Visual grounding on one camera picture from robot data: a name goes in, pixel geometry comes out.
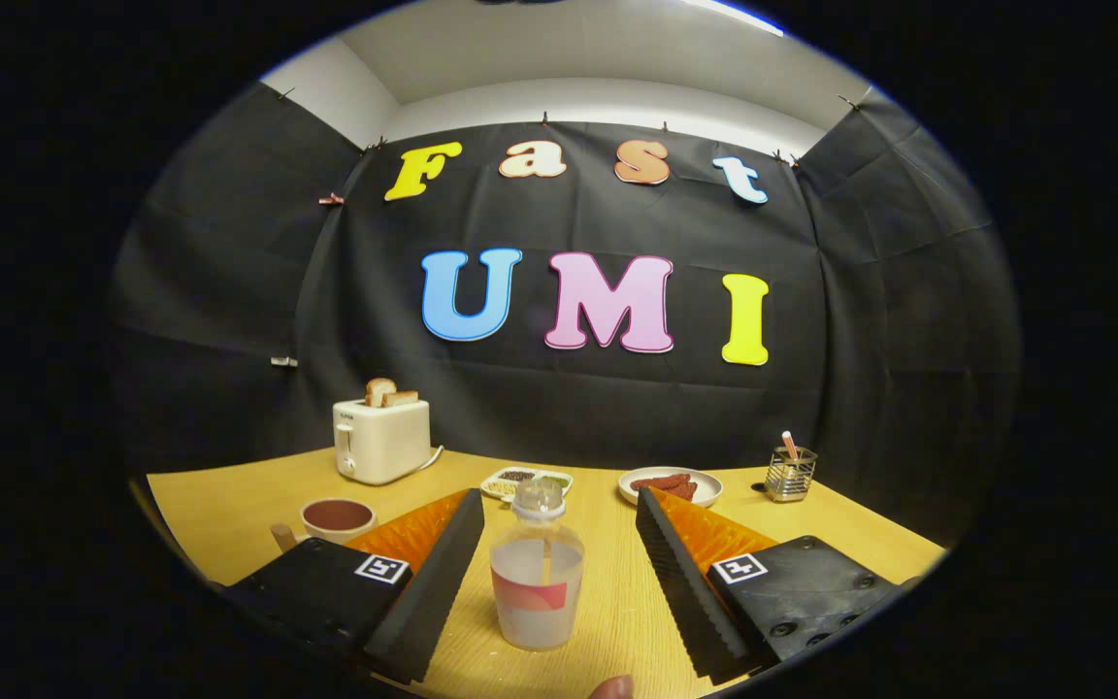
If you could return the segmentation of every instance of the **wooden table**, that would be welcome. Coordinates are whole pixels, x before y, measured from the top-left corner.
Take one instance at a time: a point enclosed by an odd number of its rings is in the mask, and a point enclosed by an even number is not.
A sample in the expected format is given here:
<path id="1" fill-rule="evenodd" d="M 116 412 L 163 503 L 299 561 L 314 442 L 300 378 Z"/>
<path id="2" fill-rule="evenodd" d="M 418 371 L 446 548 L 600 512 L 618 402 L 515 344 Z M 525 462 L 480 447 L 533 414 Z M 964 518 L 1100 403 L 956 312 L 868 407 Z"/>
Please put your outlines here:
<path id="1" fill-rule="evenodd" d="M 335 472 L 334 448 L 282 460 L 174 474 L 150 474 L 167 525 L 209 579 L 238 583 L 280 555 L 269 526 L 305 533 L 299 508 L 320 497 L 353 497 L 390 521 L 454 491 L 477 488 L 503 466 L 538 465 L 446 452 L 429 469 L 372 487 Z M 553 651 L 522 651 L 498 631 L 490 546 L 515 521 L 506 504 L 483 497 L 485 528 L 452 614 L 438 640 L 420 696 L 580 698 L 598 682 L 633 673 L 635 696 L 704 696 L 714 689 L 693 673 L 680 632 L 644 552 L 636 509 L 618 495 L 618 470 L 544 465 L 571 474 L 563 523 L 585 541 L 585 580 L 571 641 Z M 945 550 L 846 497 L 813 484 L 799 503 L 771 503 L 750 483 L 765 467 L 711 472 L 723 494 L 711 511 L 771 539 L 813 535 L 891 583 L 922 575 Z M 745 678 L 724 682 L 733 684 Z"/>

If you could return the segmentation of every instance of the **red liquid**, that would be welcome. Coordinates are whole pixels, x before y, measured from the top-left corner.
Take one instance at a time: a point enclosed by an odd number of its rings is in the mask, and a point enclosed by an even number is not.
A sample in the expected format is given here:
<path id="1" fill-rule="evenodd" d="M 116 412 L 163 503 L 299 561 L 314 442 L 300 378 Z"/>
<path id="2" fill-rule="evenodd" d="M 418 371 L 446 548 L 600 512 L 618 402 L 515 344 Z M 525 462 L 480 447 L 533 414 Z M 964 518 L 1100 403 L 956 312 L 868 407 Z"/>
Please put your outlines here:
<path id="1" fill-rule="evenodd" d="M 367 526 L 371 517 L 367 506 L 350 500 L 323 500 L 305 508 L 305 520 L 311 526 L 332 531 Z"/>

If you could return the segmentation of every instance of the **metal pen holder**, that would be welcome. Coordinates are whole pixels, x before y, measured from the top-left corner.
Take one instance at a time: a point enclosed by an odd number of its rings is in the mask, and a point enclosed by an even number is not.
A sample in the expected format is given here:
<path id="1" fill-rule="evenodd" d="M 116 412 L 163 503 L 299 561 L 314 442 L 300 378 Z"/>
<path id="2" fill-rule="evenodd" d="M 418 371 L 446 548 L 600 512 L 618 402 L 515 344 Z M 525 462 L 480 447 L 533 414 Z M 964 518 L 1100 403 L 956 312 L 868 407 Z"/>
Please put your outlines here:
<path id="1" fill-rule="evenodd" d="M 765 490 L 776 503 L 796 503 L 808 495 L 813 483 L 813 469 L 817 465 L 817 454 L 804 446 L 796 447 L 796 459 L 788 455 L 788 447 L 777 446 L 770 455 Z"/>

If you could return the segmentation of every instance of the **ceiling light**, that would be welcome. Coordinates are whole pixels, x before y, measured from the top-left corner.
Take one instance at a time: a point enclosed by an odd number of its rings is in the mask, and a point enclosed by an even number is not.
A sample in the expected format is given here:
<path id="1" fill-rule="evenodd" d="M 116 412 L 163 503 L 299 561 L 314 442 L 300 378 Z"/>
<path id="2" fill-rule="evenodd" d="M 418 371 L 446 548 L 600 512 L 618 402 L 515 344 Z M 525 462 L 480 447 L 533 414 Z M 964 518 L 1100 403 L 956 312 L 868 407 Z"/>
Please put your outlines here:
<path id="1" fill-rule="evenodd" d="M 775 36 L 783 36 L 784 32 L 781 28 L 773 26 L 773 23 L 762 21 L 762 19 L 755 18 L 754 15 L 748 12 L 742 12 L 736 8 L 729 8 L 729 6 L 723 3 L 716 3 L 714 0 L 683 0 L 684 3 L 695 4 L 698 8 L 704 8 L 710 11 L 723 15 L 723 17 L 740 19 L 741 22 L 747 23 L 747 26 L 755 26 L 761 28 L 761 30 L 769 31 Z"/>

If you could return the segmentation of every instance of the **water bottle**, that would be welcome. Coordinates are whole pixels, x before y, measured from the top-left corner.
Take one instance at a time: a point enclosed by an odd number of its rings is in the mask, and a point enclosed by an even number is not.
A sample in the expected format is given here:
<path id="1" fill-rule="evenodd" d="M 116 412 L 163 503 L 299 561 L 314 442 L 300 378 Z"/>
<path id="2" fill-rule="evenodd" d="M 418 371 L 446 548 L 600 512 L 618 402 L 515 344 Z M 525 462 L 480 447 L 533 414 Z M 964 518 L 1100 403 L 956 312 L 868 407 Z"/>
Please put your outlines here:
<path id="1" fill-rule="evenodd" d="M 571 637 L 585 545 L 559 523 L 565 510 L 558 483 L 541 478 L 521 482 L 511 500 L 515 526 L 489 552 L 498 625 L 506 642 L 519 648 L 540 651 Z"/>

